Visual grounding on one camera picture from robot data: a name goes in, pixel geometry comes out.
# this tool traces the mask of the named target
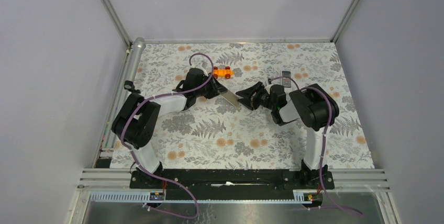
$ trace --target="white wall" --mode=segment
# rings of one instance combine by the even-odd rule
[[[0,222],[62,223],[125,54],[100,0],[0,0]]]
[[[362,0],[337,44],[403,223],[442,223],[443,14],[443,0]]]
[[[112,0],[131,38],[330,39],[352,0]]]

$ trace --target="remote control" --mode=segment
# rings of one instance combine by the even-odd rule
[[[281,85],[284,88],[291,88],[291,72],[290,71],[282,71]]]

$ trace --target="gray floor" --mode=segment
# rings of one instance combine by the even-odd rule
[[[158,212],[147,212],[141,204],[98,203],[88,206],[84,223],[383,223],[378,201],[371,193],[341,193],[338,203],[351,206],[364,212],[364,217],[354,217],[338,209],[316,211],[292,211],[304,208],[291,204],[200,204],[201,214],[195,220],[183,220]],[[325,200],[324,206],[331,205]],[[163,204],[168,209],[181,214],[195,213],[193,204]]]

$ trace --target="table surface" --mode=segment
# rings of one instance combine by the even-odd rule
[[[340,114],[327,136],[329,168],[374,168],[342,66],[333,43],[190,43],[148,44],[135,78],[142,95],[171,92],[184,79],[195,52],[209,55],[215,66],[230,66],[231,79],[219,79],[233,93],[267,77],[292,72],[300,87],[318,83],[338,103]],[[196,56],[193,64],[202,63]],[[199,98],[187,111],[158,119],[151,139],[164,168],[299,169],[306,130],[297,120],[276,125],[270,111],[236,109],[221,96]],[[133,159],[119,141],[111,168],[129,168]]]

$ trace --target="floral tablecloth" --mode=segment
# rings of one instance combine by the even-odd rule
[[[230,66],[231,79],[219,79],[236,92],[289,70],[300,87],[318,83],[338,103],[339,117],[327,137],[330,168],[374,168],[358,114],[333,43],[149,44],[142,54],[135,85],[145,97],[170,92],[184,79],[191,54],[209,55],[215,66]],[[193,64],[202,63],[195,57]],[[278,126],[270,111],[235,108],[221,96],[199,98],[187,111],[160,117],[151,139],[164,168],[300,168],[306,131],[300,120]],[[111,168],[129,168],[128,149],[115,144]]]

